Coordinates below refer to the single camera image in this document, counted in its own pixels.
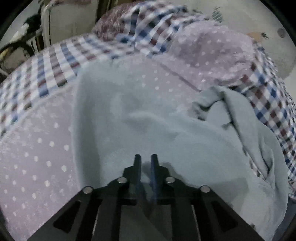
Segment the light grey-blue shirt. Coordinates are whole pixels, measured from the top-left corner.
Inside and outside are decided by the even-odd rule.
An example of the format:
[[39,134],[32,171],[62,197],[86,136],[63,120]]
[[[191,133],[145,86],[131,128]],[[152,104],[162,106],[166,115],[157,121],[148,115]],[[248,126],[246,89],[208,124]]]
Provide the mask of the light grey-blue shirt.
[[275,134],[249,100],[226,87],[196,92],[166,68],[129,56],[78,72],[72,144],[80,186],[118,177],[136,154],[159,160],[184,182],[210,186],[264,240],[288,202],[287,166]]

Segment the pineapple print curtain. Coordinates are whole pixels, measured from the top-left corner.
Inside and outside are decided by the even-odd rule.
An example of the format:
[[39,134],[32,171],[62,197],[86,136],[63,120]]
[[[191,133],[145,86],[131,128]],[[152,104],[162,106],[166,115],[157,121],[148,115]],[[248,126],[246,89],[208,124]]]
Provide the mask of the pineapple print curtain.
[[260,1],[185,1],[188,8],[208,16],[217,11],[222,23],[237,31],[267,35],[262,45],[278,67],[282,79],[295,77],[295,44],[286,27]]

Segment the checkered folded quilt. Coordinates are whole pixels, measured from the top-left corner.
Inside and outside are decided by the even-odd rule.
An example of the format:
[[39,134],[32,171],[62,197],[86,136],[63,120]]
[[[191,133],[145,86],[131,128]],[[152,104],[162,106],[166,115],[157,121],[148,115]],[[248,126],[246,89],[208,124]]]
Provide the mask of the checkered folded quilt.
[[174,71],[195,90],[219,85],[243,94],[276,135],[295,199],[295,103],[257,37],[168,1],[133,1],[107,11],[92,32],[127,44]]

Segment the checkered bed sheet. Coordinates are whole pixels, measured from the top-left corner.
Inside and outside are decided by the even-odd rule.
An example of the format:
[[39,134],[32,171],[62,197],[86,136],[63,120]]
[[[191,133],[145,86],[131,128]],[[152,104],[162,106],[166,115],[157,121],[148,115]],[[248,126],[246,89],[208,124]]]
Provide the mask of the checkered bed sheet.
[[79,70],[141,50],[75,36],[35,55],[1,85],[1,220],[15,240],[28,240],[78,191],[70,122]]

